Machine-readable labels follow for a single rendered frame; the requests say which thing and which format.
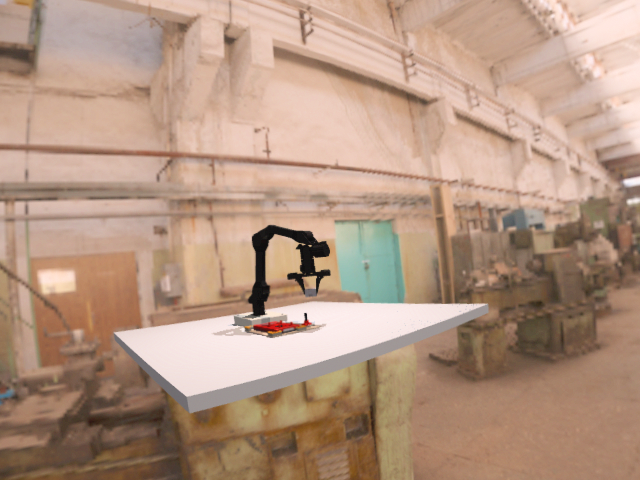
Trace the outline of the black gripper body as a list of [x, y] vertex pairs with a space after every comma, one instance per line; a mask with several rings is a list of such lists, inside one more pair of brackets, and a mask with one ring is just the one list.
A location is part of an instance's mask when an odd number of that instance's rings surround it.
[[[294, 280], [294, 279], [301, 280], [302, 277], [311, 277], [311, 276], [317, 276], [317, 278], [321, 278], [324, 276], [331, 275], [331, 272], [329, 269], [320, 270], [320, 272], [315, 272], [314, 258], [302, 259], [301, 265], [302, 265], [302, 273], [301, 274], [289, 273], [287, 275], [287, 280]], [[305, 273], [308, 273], [308, 274], [304, 275]], [[313, 274], [310, 274], [310, 273], [313, 273]]]

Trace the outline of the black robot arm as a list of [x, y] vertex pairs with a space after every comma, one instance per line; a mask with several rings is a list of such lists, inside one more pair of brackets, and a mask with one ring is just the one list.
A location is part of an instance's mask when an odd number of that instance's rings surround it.
[[258, 233], [255, 233], [252, 236], [252, 244], [256, 251], [256, 280], [252, 287], [252, 294], [248, 298], [249, 304], [252, 304], [253, 308], [253, 314], [251, 315], [254, 316], [265, 315], [264, 302], [267, 302], [271, 293], [270, 285], [266, 283], [265, 251], [269, 240], [274, 234], [288, 237], [301, 243], [295, 248], [296, 250], [300, 249], [301, 259], [328, 257], [330, 254], [327, 242], [318, 242], [311, 231], [299, 231], [268, 225]]

